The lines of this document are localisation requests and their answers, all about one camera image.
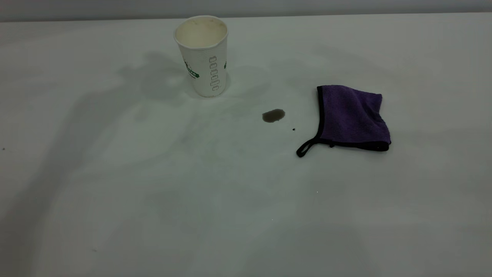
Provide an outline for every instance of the dark stain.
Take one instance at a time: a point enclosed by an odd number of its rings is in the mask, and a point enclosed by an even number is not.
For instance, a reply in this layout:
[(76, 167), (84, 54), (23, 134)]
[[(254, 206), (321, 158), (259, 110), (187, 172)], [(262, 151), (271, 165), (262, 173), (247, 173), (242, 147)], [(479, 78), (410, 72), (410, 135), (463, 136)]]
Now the dark stain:
[(282, 119), (285, 116), (285, 111), (282, 109), (274, 109), (267, 111), (263, 114), (263, 121), (265, 122), (275, 122)]

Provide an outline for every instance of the paper cup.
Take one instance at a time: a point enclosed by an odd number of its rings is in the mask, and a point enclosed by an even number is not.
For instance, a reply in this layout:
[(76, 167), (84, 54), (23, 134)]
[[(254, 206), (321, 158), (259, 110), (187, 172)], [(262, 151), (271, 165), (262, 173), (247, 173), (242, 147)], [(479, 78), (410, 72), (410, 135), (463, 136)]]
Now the paper cup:
[(210, 15), (188, 18), (174, 31), (193, 87), (203, 97), (225, 89), (228, 34), (226, 24)]

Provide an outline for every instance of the microfiber cloth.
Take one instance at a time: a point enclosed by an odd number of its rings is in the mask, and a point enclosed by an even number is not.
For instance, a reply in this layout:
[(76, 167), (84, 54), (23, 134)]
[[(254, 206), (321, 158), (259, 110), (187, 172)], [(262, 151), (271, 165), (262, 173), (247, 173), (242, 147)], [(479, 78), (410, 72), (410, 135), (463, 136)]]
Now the microfiber cloth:
[(317, 143), (387, 151), (390, 131), (379, 115), (381, 94), (358, 91), (345, 86), (319, 86), (319, 127), (297, 155), (304, 157)]

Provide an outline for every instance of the green printed logo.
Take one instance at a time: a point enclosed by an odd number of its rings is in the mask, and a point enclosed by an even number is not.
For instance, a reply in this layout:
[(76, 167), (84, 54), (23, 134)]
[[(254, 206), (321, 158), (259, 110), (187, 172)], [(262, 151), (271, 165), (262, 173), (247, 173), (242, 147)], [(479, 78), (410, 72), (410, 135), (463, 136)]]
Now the green printed logo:
[(188, 70), (189, 74), (194, 77), (194, 78), (199, 78), (200, 75), (198, 75), (198, 73), (194, 72), (193, 70), (191, 70), (188, 66), (188, 63), (186, 61), (184, 61), (184, 64), (186, 65), (186, 69)]

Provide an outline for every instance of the table surface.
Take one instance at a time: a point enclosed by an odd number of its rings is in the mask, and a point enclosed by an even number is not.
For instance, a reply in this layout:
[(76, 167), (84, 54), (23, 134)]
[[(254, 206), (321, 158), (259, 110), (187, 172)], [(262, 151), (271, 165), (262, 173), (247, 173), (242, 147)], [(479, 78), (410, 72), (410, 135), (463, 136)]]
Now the table surface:
[[(492, 276), (492, 13), (224, 21), (215, 99), (181, 20), (0, 24), (0, 273)], [(389, 151), (296, 156), (326, 84)]]

